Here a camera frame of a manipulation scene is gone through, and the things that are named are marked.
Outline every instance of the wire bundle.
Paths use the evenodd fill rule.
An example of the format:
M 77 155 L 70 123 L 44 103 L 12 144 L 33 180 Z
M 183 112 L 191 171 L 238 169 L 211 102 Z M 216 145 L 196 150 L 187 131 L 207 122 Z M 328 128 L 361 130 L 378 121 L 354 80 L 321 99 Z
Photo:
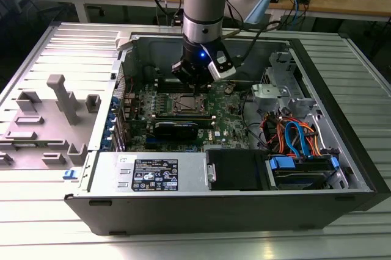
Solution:
M 260 129 L 263 130 L 265 123 L 271 121 L 275 123 L 277 134 L 270 138 L 266 142 L 268 148 L 271 147 L 273 142 L 277 142 L 277 145 L 271 149 L 273 152 L 278 152 L 279 154 L 287 155 L 290 157 L 301 157 L 299 151 L 294 147 L 297 142 L 300 142 L 302 152 L 304 156 L 321 156 L 318 140 L 316 138 L 317 134 L 307 123 L 299 121 L 293 117 L 272 117 L 270 114 L 266 114 L 263 121 L 260 123 Z M 295 129 L 298 134 L 293 139 L 292 143 L 290 141 L 290 130 Z

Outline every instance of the blue drive bracket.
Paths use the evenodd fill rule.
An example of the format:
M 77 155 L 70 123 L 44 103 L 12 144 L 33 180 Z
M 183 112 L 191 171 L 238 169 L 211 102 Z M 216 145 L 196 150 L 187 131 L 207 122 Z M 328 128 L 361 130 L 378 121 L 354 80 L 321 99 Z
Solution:
M 269 162 L 272 170 L 277 168 L 296 168 L 293 158 L 288 156 L 276 156 Z

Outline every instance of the white sticker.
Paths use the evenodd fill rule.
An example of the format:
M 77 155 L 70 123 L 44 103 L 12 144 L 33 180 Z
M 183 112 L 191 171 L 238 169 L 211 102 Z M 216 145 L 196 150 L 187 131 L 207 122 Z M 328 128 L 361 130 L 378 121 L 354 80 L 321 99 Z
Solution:
M 120 154 L 118 155 L 118 164 L 132 164 L 137 159 L 137 155 Z

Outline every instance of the metal frame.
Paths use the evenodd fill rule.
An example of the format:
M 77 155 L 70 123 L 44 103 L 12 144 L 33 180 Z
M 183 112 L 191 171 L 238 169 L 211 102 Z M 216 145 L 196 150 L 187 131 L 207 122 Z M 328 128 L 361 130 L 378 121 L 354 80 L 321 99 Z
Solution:
M 89 23 L 90 18 L 87 11 L 87 4 L 97 5 L 123 5 L 128 7 L 155 7 L 154 1 L 140 1 L 140 0 L 36 0 L 36 1 L 49 1 L 49 2 L 70 2 L 75 5 L 76 12 L 79 17 L 80 23 Z M 177 8 L 177 2 L 168 2 L 168 8 Z M 289 13 L 289 9 L 267 9 L 266 14 L 271 15 L 271 20 L 280 20 L 286 13 Z M 344 14 L 344 13 L 329 13 L 329 12 L 312 12 L 307 11 L 307 16 L 315 18 L 332 18 L 342 20 L 361 20 L 361 21 L 379 21 L 386 22 L 389 17 L 387 16 L 374 16 L 374 15 L 362 15 L 362 14 Z
M 134 29 L 134 26 L 115 24 L 105 26 L 75 24 L 67 26 L 67 29 L 70 27 L 74 27 L 73 32 L 80 35 L 83 31 L 99 35 L 100 31 Z M 270 32 L 265 36 L 276 37 L 289 34 L 300 39 L 304 37 L 307 43 L 308 39 L 317 42 L 330 38 L 331 35 L 338 37 L 337 34 L 311 33 L 312 37 L 308 38 L 308 33 L 305 32 Z M 324 48 L 321 45 L 317 46 L 311 56 L 334 57 L 339 54 L 328 52 Z M 377 72 L 372 64 L 369 63 L 368 66 Z M 391 186 L 389 152 L 378 152 L 379 160 L 376 166 Z M 2 211 L 0 229 L 6 235 L 1 237 L 0 253 L 12 255 L 15 259 L 32 256 L 52 259 L 52 255 L 69 259 L 70 251 L 74 255 L 88 254 L 93 258 L 101 258 L 102 255 L 108 257 L 119 255 L 122 258 L 132 259 L 175 260 L 199 258 L 389 260 L 391 258 L 390 199 L 368 212 L 344 215 L 322 230 L 98 237 L 92 234 L 88 226 L 62 202 L 64 190 L 69 192 L 77 186 L 74 181 L 64 182 L 63 174 L 64 171 L 61 170 L 0 172 L 0 189 L 2 188 L 3 191 L 0 200 Z
M 143 31 L 134 32 L 133 37 L 177 37 L 175 29 L 173 33 L 156 33 Z M 235 36 L 232 40 L 250 40 L 253 35 Z M 370 190 L 359 187 L 358 189 L 349 190 L 309 190 L 309 191 L 213 191 L 213 192 L 165 192 L 155 194 L 149 193 L 121 193 L 114 190 L 104 192 L 93 191 L 91 186 L 98 184 L 102 186 L 105 182 L 94 182 L 95 171 L 101 167 L 102 163 L 106 165 L 108 159 L 109 165 L 116 163 L 117 156 L 120 153 L 108 153 L 103 157 L 101 162 L 99 153 L 94 152 L 95 158 L 88 162 L 88 169 L 84 169 L 81 185 L 87 188 L 79 189 L 75 193 L 65 196 L 65 202 L 88 224 L 91 230 L 96 234 L 156 234 L 156 233 L 199 233 L 199 232 L 225 232 L 225 231 L 253 231 L 264 229 L 312 229 L 323 228 L 330 222 L 341 217 L 350 211 L 366 211 L 369 208 L 384 201 L 391 195 L 390 189 L 382 179 L 380 173 L 371 161 L 364 146 L 361 144 L 356 133 L 353 131 L 342 110 L 339 108 L 331 91 L 323 81 L 318 69 L 312 62 L 307 51 L 300 40 L 293 38 L 273 38 L 260 37 L 259 41 L 285 42 L 291 47 L 291 53 L 296 60 L 296 64 L 301 69 L 313 96 L 319 102 L 321 110 L 324 112 L 326 119 L 332 124 L 332 131 L 335 137 L 342 141 L 345 155 L 352 157 L 355 166 L 358 168 L 360 175 L 364 178 L 365 183 Z M 131 157 L 142 157 L 146 153 L 124 153 Z M 238 205 L 247 206 L 250 204 L 252 211 L 248 211 L 248 218 L 243 217 L 243 209 Z M 176 217 L 177 225 L 162 223 L 161 215 L 156 210 L 156 204 L 169 214 L 174 212 L 173 206 L 181 206 L 183 211 Z M 223 210 L 231 210 L 225 214 L 224 218 L 232 226 L 223 225 L 218 220 L 210 220 L 208 216 L 202 214 L 201 210 L 212 206 L 208 210 L 211 218 L 217 218 Z M 308 212 L 308 209 L 315 206 L 327 210 L 327 215 Z M 270 217 L 273 212 L 272 220 L 268 222 L 254 222 L 252 212 L 256 210 L 259 216 Z M 132 218 L 146 216 L 148 222 L 137 223 Z M 192 217 L 192 224 L 188 223 L 188 216 Z

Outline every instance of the side panel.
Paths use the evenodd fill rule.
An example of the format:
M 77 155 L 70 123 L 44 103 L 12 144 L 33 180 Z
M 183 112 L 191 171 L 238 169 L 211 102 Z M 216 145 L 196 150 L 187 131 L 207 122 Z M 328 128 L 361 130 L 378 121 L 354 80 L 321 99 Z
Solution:
M 222 233 L 321 229 L 372 197 L 276 195 L 72 198 L 65 202 L 95 234 Z
M 366 202 L 364 206 L 357 209 L 360 211 L 369 210 L 387 199 L 390 196 L 390 189 L 354 132 L 348 119 L 343 114 L 331 91 L 313 64 L 312 59 L 305 51 L 302 43 L 299 40 L 292 40 L 291 44 L 294 53 L 299 59 L 298 65 L 302 74 L 306 75 L 307 79 L 310 80 L 314 91 L 318 95 L 317 98 L 322 102 L 331 122 L 335 126 L 336 132 L 341 137 L 368 187 L 376 192 L 376 196 L 371 201 Z

